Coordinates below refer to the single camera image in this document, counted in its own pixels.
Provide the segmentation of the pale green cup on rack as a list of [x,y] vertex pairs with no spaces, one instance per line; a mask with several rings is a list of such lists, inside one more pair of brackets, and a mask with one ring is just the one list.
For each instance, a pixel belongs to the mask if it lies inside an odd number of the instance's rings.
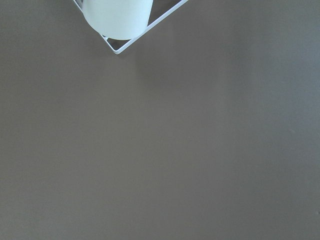
[[99,34],[130,40],[147,28],[152,0],[84,0],[82,13],[87,23]]

